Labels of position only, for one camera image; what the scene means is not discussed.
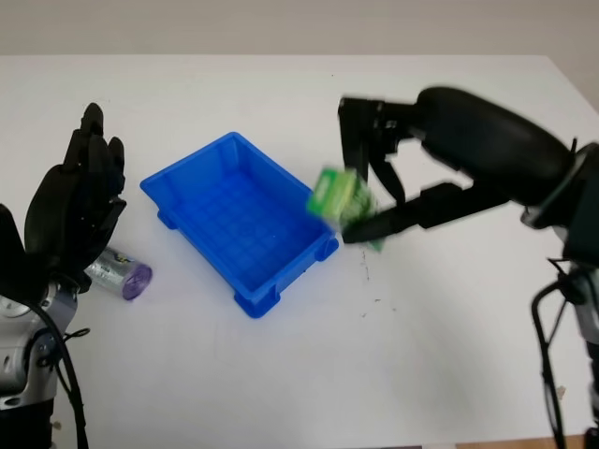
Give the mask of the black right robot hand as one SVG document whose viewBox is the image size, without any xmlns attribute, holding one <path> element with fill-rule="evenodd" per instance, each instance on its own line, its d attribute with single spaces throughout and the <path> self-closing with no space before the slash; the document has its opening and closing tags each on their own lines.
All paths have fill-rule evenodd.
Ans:
<svg viewBox="0 0 599 449">
<path fill-rule="evenodd" d="M 538 206 L 574 164 L 574 155 L 540 126 L 479 96 L 430 87 L 413 104 L 344 97 L 338 107 L 343 161 L 363 179 L 370 171 L 394 207 L 343 230 L 347 244 L 378 240 L 413 226 L 444 225 L 513 201 Z M 436 161 L 466 174 L 463 189 L 442 182 L 407 199 L 387 156 L 417 139 Z"/>
</svg>

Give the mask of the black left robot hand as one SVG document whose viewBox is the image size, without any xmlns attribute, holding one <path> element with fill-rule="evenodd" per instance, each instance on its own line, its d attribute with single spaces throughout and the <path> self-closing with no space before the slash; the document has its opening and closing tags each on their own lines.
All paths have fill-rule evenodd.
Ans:
<svg viewBox="0 0 599 449">
<path fill-rule="evenodd" d="M 29 205 L 24 250 L 42 276 L 85 293 L 85 270 L 108 246 L 126 202 L 124 144 L 104 138 L 104 114 L 88 105 L 69 141 L 65 159 L 46 173 Z"/>
</svg>

